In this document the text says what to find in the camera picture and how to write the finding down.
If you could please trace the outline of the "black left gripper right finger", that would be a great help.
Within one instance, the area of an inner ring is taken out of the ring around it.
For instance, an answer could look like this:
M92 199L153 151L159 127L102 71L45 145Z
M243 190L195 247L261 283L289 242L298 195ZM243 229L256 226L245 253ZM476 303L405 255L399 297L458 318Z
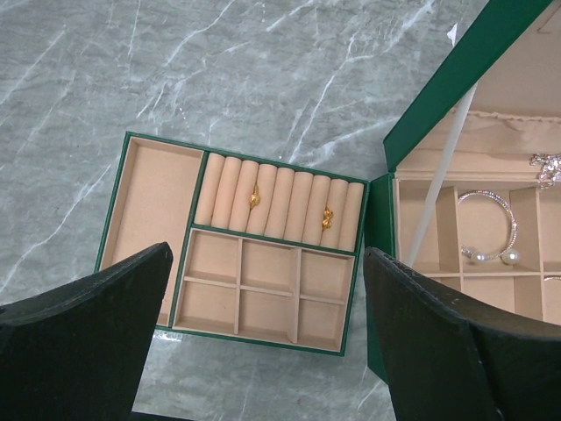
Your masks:
M501 310L373 247L366 298L398 420L558 420L560 328Z

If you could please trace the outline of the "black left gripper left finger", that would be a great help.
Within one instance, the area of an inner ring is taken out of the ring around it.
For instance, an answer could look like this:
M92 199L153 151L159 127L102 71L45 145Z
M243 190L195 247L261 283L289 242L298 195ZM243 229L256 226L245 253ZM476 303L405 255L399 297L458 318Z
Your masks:
M174 257L168 243L1 308L3 420L127 420Z

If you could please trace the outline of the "green jewelry box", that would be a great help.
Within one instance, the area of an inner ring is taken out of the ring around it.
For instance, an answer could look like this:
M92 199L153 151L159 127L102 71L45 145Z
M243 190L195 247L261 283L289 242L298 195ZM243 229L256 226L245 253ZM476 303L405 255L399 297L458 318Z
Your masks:
M385 137L365 244L560 321L560 4L491 1Z

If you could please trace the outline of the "green jewelry tray insert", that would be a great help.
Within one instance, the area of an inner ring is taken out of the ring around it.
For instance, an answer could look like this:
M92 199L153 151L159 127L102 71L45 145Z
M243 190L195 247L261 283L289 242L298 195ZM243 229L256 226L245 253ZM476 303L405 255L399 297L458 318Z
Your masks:
M127 132L96 268L167 242L161 330L341 356L367 193L360 179Z

